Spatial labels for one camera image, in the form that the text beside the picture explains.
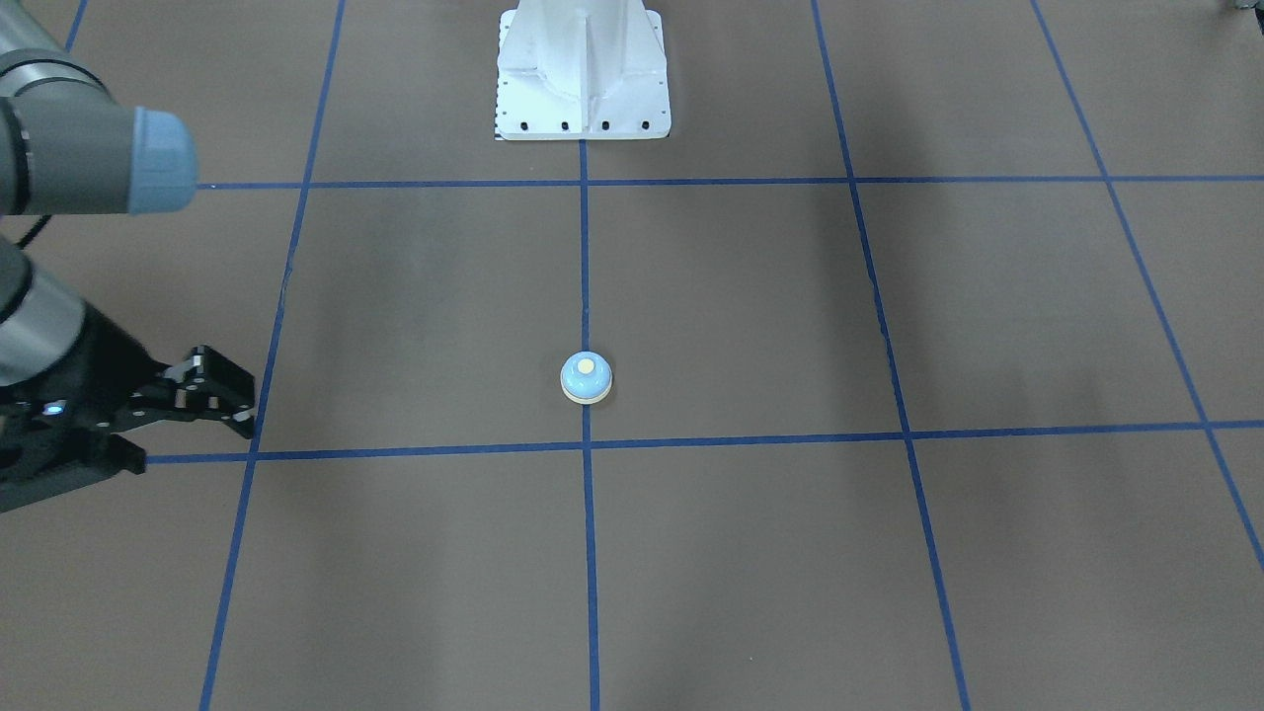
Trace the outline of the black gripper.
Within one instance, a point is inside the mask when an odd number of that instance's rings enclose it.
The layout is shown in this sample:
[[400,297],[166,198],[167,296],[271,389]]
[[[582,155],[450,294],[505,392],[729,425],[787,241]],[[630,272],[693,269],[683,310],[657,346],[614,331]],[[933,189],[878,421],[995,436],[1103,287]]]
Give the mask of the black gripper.
[[257,377],[206,344],[174,364],[155,361],[88,306],[66,356],[3,387],[3,512],[145,473],[145,450],[123,433],[162,419],[219,423],[252,439]]

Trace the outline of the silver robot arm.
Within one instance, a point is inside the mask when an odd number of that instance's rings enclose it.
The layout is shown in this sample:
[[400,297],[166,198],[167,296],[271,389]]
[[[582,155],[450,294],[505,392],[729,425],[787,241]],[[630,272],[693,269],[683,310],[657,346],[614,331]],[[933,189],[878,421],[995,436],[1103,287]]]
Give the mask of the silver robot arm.
[[[1,5],[1,202],[59,215],[168,214],[190,206],[198,156],[185,121],[126,108],[18,1]],[[155,361],[123,326],[28,256],[1,249],[1,509],[13,512],[121,472],[154,423],[257,430],[257,377],[209,345]]]

